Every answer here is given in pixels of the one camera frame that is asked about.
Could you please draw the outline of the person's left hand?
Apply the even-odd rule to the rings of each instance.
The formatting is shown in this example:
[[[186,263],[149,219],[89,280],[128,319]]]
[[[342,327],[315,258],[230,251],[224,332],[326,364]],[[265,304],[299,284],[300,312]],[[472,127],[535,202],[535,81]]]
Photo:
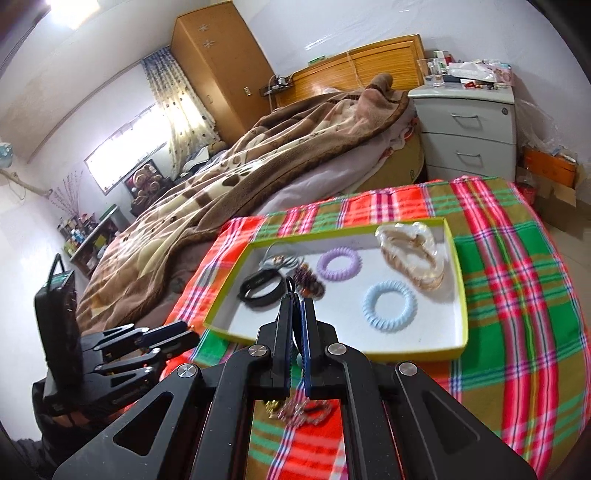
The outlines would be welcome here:
[[[54,416],[52,420],[64,428],[84,428],[88,429],[90,420],[81,412],[70,412],[59,416]]]

